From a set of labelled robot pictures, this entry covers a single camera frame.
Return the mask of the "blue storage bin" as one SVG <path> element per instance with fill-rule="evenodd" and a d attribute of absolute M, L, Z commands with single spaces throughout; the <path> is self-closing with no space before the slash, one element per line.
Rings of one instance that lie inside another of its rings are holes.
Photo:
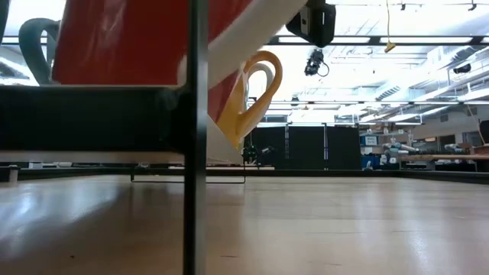
<path fill-rule="evenodd" d="M 381 148 L 378 136 L 360 136 L 361 167 L 372 170 L 380 166 Z"/>

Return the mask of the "blue faceted mug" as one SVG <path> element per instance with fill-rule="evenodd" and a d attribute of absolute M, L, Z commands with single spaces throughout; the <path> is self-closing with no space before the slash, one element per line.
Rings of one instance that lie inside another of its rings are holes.
<path fill-rule="evenodd" d="M 60 21 L 47 18 L 27 20 L 19 29 L 21 53 L 39 85 L 53 84 L 52 66 L 59 30 Z"/>

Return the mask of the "wooden workbench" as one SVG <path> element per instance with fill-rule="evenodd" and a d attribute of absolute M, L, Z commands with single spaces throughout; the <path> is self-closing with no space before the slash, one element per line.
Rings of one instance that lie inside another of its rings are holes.
<path fill-rule="evenodd" d="M 408 163 L 424 164 L 427 170 L 435 170 L 436 162 L 443 161 L 458 161 L 468 162 L 471 161 L 475 165 L 476 172 L 488 172 L 489 173 L 489 155 L 487 154 L 422 154 L 422 155 L 406 155 L 398 157 L 398 160 L 402 166 L 406 166 Z"/>

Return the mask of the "red mug white handle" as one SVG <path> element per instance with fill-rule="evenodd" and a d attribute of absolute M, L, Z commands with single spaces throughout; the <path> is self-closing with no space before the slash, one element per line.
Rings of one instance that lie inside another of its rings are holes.
<path fill-rule="evenodd" d="M 190 0 L 66 0 L 52 79 L 181 86 Z M 207 0 L 208 113 L 218 121 L 243 65 L 307 0 Z"/>

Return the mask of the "yellow faceted mug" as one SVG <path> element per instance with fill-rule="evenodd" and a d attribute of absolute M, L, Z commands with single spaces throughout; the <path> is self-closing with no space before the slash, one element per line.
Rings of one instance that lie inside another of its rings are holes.
<path fill-rule="evenodd" d="M 248 76 L 251 75 L 252 67 L 266 61 L 274 66 L 275 74 L 270 78 L 271 82 L 265 92 L 255 103 L 246 108 L 248 97 L 245 91 L 248 85 Z M 232 145 L 238 149 L 242 139 L 248 135 L 264 117 L 269 109 L 283 78 L 283 67 L 278 57 L 269 51 L 260 50 L 252 56 L 238 71 L 238 78 L 223 111 L 217 121 L 217 126 L 228 138 Z"/>

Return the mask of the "wooden shelf rack black frame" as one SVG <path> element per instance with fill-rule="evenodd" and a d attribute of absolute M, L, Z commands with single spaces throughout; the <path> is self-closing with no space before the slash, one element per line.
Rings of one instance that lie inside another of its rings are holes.
<path fill-rule="evenodd" d="M 101 183 L 42 184 L 32 206 L 84 207 L 111 195 L 85 218 L 44 218 L 0 241 L 0 274 L 197 275 L 204 257 L 204 89 L 209 88 L 208 1 L 189 1 L 186 81 L 181 86 L 63 85 L 0 89 L 0 157 L 9 153 L 90 154 L 130 163 L 175 153 L 188 163 L 182 216 L 145 206 L 134 218 L 128 190 Z"/>

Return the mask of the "black partition wall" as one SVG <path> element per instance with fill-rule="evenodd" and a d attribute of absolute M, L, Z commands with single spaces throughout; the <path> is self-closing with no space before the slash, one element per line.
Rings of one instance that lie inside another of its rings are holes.
<path fill-rule="evenodd" d="M 325 125 L 255 128 L 245 137 L 244 157 L 276 170 L 360 170 L 359 131 Z"/>

